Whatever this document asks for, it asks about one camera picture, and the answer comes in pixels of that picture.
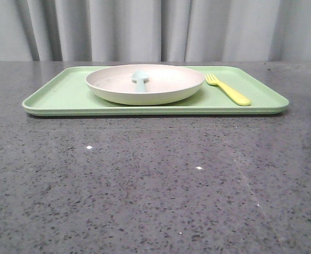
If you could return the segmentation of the beige round plate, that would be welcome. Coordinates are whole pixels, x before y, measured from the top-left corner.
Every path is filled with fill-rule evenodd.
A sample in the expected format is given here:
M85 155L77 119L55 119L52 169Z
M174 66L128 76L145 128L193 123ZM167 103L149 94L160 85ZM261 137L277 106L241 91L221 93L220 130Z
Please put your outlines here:
M197 93L205 77L179 66L139 64L107 67L89 74L85 82L98 97L125 105L161 105Z

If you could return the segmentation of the yellow plastic fork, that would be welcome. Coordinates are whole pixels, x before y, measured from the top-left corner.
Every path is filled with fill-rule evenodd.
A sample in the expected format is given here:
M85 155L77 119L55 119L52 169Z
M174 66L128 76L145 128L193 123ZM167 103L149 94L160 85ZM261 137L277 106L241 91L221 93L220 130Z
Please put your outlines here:
M237 105L239 106L251 105L251 101L246 96L244 96L243 94L236 91L226 83L219 80L214 74L206 74L205 80L209 85L219 87Z

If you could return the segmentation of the light blue plastic spoon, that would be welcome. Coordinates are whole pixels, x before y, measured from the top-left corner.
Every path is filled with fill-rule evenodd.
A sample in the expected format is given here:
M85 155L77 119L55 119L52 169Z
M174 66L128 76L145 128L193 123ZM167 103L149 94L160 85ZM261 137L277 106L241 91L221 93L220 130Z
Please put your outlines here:
M132 81L135 82L136 87L135 91L137 93L146 93L147 89L145 86L145 82L149 80L147 73L141 70L137 70L132 74Z

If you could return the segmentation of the light green plastic tray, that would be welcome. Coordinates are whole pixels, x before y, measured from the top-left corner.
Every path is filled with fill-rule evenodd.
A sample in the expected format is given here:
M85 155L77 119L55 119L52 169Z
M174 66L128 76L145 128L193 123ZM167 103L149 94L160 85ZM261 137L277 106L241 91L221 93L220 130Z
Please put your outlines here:
M129 106L99 98L85 78L100 66L67 68L22 103L35 116L109 116L109 115L250 115L278 114L289 101L254 77L235 67L193 66L202 74L212 73L250 99L251 105L235 104L222 90L206 83L193 96L157 106Z

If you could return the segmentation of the grey pleated curtain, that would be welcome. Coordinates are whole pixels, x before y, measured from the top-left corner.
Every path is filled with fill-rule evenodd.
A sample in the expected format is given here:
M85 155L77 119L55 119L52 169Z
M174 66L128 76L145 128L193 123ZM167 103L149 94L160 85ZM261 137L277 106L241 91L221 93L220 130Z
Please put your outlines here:
M0 61L311 60L311 1L0 1Z

